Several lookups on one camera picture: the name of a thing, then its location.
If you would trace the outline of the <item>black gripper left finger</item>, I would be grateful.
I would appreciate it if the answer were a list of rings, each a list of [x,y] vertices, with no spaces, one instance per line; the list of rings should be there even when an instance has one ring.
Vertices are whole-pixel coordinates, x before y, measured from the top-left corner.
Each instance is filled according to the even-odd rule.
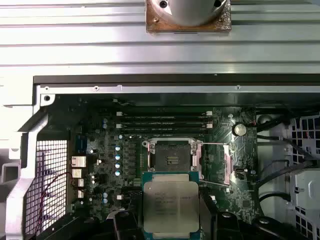
[[[37,236],[38,240],[143,240],[144,234],[131,211],[120,210],[100,221],[95,217],[76,217],[54,224]]]

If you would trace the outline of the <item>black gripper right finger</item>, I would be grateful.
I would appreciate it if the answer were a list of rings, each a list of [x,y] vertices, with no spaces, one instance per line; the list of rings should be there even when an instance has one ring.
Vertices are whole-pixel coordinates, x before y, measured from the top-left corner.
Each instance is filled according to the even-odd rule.
[[[199,194],[199,224],[205,240],[283,240],[281,223],[266,216],[251,224],[229,211],[220,211],[208,193]]]

